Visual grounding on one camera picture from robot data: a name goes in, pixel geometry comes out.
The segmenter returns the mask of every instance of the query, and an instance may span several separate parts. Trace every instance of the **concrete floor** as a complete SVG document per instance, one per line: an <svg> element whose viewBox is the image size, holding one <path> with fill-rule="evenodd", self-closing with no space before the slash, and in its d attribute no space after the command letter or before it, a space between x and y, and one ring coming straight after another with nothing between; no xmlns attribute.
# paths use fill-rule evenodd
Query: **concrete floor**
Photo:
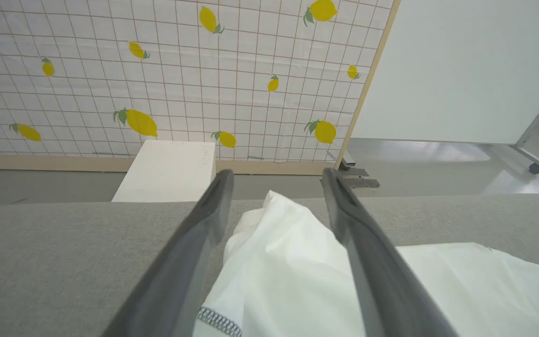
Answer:
<svg viewBox="0 0 539 337"><path fill-rule="evenodd" d="M539 156L539 128L526 144ZM539 193L530 161L505 146L351 139L349 153L380 188L360 197ZM123 173L0 171L0 205L110 201ZM235 177L234 199L263 199L268 190L290 198L321 198L318 176Z"/></svg>

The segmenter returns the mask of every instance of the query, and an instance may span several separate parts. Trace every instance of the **lemon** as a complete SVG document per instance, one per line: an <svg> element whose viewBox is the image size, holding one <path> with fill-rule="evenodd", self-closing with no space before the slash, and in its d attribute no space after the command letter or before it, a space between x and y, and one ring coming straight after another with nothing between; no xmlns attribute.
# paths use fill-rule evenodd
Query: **lemon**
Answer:
<svg viewBox="0 0 539 337"><path fill-rule="evenodd" d="M278 79L278 76L276 76L275 74L272 74L271 81L269 81L268 83L268 91L276 91L279 85L280 85L280 80Z"/></svg>
<svg viewBox="0 0 539 337"><path fill-rule="evenodd" d="M313 23L313 18L317 21L328 21L336 15L338 11L332 0L317 0L313 2L310 7L307 7L305 15L303 15L303 23L306 26L306 22Z"/></svg>
<svg viewBox="0 0 539 337"><path fill-rule="evenodd" d="M130 52L139 59L148 59L151 56L151 54L143 51L143 48L136 42L130 42L128 46L130 47Z"/></svg>
<svg viewBox="0 0 539 337"><path fill-rule="evenodd" d="M45 76L53 76L55 74L55 68L53 68L53 64L51 64L51 61L48 58L42 56L41 62L43 62L43 73L45 74Z"/></svg>
<svg viewBox="0 0 539 337"><path fill-rule="evenodd" d="M236 146L236 138L228 132L214 132L211 134L212 137L215 137L216 140L220 140L220 143L225 147L234 148Z"/></svg>
<svg viewBox="0 0 539 337"><path fill-rule="evenodd" d="M199 12L199 20L205 29L209 30L214 34L222 34L224 28L219 23L216 24L216 15L211 11L211 9L201 6L201 11Z"/></svg>
<svg viewBox="0 0 539 337"><path fill-rule="evenodd" d="M18 123L9 124L9 129L14 130L15 133L19 132L22 136L32 141L41 141L41 134L28 125Z"/></svg>
<svg viewBox="0 0 539 337"><path fill-rule="evenodd" d="M359 77L361 77L361 74L359 74L359 73L357 72L357 67L356 67L356 66L353 66L353 65L349 66L349 77L350 77L351 79L354 79L354 80L356 80L356 79L358 79Z"/></svg>
<svg viewBox="0 0 539 337"><path fill-rule="evenodd" d="M309 134L315 131L315 138L320 143L332 144L336 137L336 128L330 122L320 120L308 122L304 130L307 128L309 128Z"/></svg>
<svg viewBox="0 0 539 337"><path fill-rule="evenodd" d="M116 116L118 116L118 120L124 125L126 125L126 121L128 120L128 125L143 136L157 136L157 124L149 115L145 115L141 111L127 110L126 108L114 111L114 122L116 121Z"/></svg>

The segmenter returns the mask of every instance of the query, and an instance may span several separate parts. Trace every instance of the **gray couch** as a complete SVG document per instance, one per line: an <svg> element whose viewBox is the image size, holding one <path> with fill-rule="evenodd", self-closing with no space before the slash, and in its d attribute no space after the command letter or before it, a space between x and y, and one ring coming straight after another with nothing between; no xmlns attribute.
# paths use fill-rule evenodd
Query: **gray couch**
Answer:
<svg viewBox="0 0 539 337"><path fill-rule="evenodd" d="M323 199L302 199L323 222ZM476 242L539 264L539 195L362 198L396 245ZM222 250L245 211L235 200ZM97 336L193 203L0 206L0 336Z"/></svg>

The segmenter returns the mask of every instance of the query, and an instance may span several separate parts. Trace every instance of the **wooden board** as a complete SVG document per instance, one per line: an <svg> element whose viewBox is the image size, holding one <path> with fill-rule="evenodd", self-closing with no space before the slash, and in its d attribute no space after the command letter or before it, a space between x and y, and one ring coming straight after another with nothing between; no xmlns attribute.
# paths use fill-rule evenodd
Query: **wooden board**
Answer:
<svg viewBox="0 0 539 337"><path fill-rule="evenodd" d="M127 172L133 158L87 158L66 156L0 155L0 170ZM231 169L237 175L320 176L327 162L264 162L217 160L216 169Z"/></svg>

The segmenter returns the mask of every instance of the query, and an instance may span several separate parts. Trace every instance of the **white panel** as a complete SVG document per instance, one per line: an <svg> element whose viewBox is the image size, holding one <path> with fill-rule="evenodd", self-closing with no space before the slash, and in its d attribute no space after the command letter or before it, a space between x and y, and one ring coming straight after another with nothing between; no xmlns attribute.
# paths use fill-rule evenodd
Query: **white panel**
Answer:
<svg viewBox="0 0 539 337"><path fill-rule="evenodd" d="M514 144L539 113L539 1L402 0L353 137Z"/></svg>
<svg viewBox="0 0 539 337"><path fill-rule="evenodd" d="M197 201L216 177L214 151L214 143L147 140L112 201Z"/></svg>

